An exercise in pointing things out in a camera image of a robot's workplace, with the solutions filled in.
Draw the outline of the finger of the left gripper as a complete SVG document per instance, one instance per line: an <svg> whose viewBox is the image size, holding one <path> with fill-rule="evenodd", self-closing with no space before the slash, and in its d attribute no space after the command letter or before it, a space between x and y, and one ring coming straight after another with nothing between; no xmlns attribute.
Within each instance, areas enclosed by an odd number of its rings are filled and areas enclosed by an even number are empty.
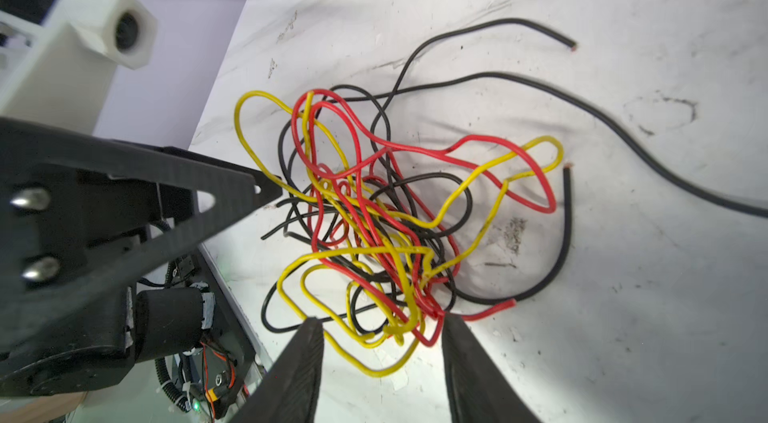
<svg viewBox="0 0 768 423"><path fill-rule="evenodd" d="M262 171L1 122L1 347L10 351L281 196Z"/></svg>

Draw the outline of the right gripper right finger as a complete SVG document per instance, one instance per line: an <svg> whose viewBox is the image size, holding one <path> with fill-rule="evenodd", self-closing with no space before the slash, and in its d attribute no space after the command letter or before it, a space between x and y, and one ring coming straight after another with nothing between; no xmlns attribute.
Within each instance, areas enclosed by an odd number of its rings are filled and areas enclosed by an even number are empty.
<svg viewBox="0 0 768 423"><path fill-rule="evenodd" d="M457 315L444 320L442 351L453 422L538 420Z"/></svg>

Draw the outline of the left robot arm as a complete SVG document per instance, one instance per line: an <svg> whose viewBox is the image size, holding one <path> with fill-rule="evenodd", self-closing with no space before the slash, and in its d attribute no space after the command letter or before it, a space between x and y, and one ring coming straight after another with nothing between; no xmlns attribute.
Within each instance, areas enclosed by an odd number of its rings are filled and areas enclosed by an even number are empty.
<svg viewBox="0 0 768 423"><path fill-rule="evenodd" d="M119 384L176 357L174 406L213 394L225 416L258 348L204 244L281 188L185 150L1 122L1 394Z"/></svg>

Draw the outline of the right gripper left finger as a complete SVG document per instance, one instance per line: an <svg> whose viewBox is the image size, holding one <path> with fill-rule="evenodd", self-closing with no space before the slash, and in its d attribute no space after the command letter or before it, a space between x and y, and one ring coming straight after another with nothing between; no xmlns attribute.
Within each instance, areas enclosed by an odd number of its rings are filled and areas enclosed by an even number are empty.
<svg viewBox="0 0 768 423"><path fill-rule="evenodd" d="M322 324L308 318L231 422L313 422L323 354Z"/></svg>

